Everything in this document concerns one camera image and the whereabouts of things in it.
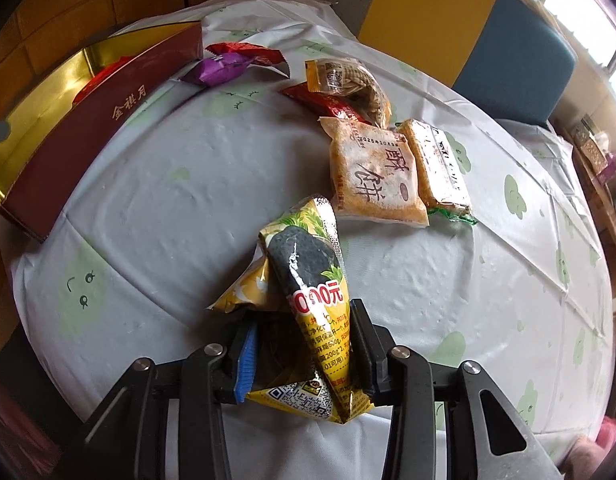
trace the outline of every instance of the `wall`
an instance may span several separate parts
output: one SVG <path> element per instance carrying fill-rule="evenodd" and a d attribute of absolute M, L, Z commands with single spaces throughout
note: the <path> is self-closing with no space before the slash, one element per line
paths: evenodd
<path fill-rule="evenodd" d="M 567 128 L 588 114 L 601 130 L 608 133 L 610 149 L 616 153 L 616 97 L 608 84 L 608 76 L 568 30 L 563 28 L 563 32 L 579 60 L 553 114 Z M 616 175 L 608 187 L 616 196 Z"/>
<path fill-rule="evenodd" d="M 206 0 L 23 0 L 0 32 L 0 119 L 41 76 L 122 25 Z"/>

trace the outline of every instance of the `purple object on shelf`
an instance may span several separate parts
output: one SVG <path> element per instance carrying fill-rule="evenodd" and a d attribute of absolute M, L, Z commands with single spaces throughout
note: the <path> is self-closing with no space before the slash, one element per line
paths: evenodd
<path fill-rule="evenodd" d="M 202 59 L 186 75 L 182 76 L 181 80 L 202 88 L 211 88 L 239 77 L 246 72 L 248 65 L 254 60 L 253 57 L 227 52 Z"/>
<path fill-rule="evenodd" d="M 616 173 L 616 162 L 614 161 L 614 153 L 607 153 L 606 160 L 608 161 L 608 165 L 597 175 L 597 180 L 602 185 L 607 183 L 610 178 Z"/>

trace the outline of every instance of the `purple snack package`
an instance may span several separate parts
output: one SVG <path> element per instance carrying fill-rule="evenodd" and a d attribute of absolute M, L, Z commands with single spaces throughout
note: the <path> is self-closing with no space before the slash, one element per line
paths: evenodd
<path fill-rule="evenodd" d="M 202 88 L 211 88 L 239 77 L 246 72 L 254 57 L 242 56 L 236 52 L 226 52 L 219 56 L 202 59 L 189 72 L 181 77 L 182 81 Z"/>

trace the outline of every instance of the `white tablecloth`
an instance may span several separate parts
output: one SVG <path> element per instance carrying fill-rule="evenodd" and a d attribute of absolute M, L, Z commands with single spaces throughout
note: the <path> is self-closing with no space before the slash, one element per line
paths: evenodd
<path fill-rule="evenodd" d="M 479 223 L 341 221 L 351 295 L 399 344 L 442 364 L 480 362 L 556 461 L 575 434 L 595 437 L 613 361 L 610 280 L 565 147 L 509 124 L 515 140 L 442 84 L 357 43 L 326 5 L 217 0 L 135 27 L 185 19 L 202 20 L 205 44 L 280 49 L 293 82 L 306 59 L 357 57 L 388 94 L 393 123 L 450 133 Z M 128 119 L 48 240 L 13 267 L 26 333 L 82 418 L 135 358 L 196 349 L 212 330 L 206 307 L 245 268 L 259 228 L 330 194 L 328 137 L 277 93 L 287 80 L 251 67 L 199 93 L 177 77 Z M 224 413 L 236 480 L 381 476 L 388 408 L 344 426 L 251 402 Z"/>

